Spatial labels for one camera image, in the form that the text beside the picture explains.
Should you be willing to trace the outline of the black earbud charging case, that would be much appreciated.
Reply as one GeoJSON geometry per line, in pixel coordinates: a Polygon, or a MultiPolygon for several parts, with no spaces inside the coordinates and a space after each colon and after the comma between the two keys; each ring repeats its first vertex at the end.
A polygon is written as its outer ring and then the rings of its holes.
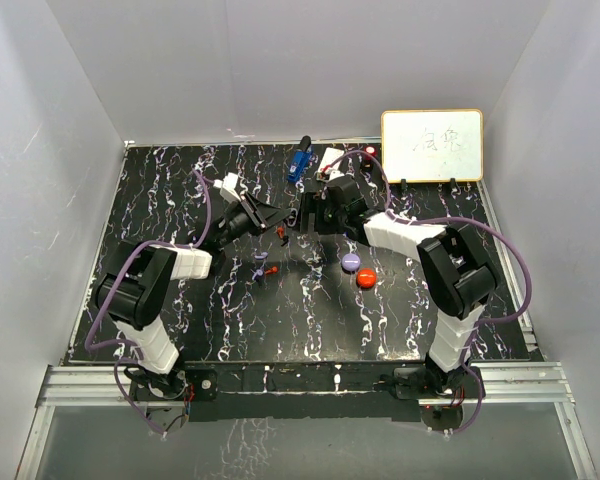
{"type": "Polygon", "coordinates": [[[292,212],[286,219],[286,225],[289,228],[294,228],[296,226],[297,223],[297,213],[296,212],[292,212]]]}

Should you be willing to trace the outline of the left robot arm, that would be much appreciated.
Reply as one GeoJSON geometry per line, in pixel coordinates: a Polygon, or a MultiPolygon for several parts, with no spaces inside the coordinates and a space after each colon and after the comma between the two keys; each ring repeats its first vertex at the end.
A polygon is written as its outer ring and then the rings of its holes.
{"type": "Polygon", "coordinates": [[[121,241],[94,288],[92,303],[96,318],[110,318],[136,356],[125,375],[158,397],[180,396],[187,376],[161,319],[169,285],[207,279],[227,245],[245,234],[258,236],[287,225],[297,216],[293,208],[275,207],[246,193],[219,217],[208,217],[202,236],[189,244],[121,241]]]}

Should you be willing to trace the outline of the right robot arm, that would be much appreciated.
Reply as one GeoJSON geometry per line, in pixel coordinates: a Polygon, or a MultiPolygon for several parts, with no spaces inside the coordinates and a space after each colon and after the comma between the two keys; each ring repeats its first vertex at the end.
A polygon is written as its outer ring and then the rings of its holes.
{"type": "Polygon", "coordinates": [[[303,193],[298,229],[341,234],[361,245],[382,248],[417,261],[437,308],[432,344],[424,365],[395,385],[413,393],[446,397],[458,389],[470,363],[470,341],[500,278],[478,235],[462,223],[418,224],[371,207],[349,176],[321,191],[303,193]]]}

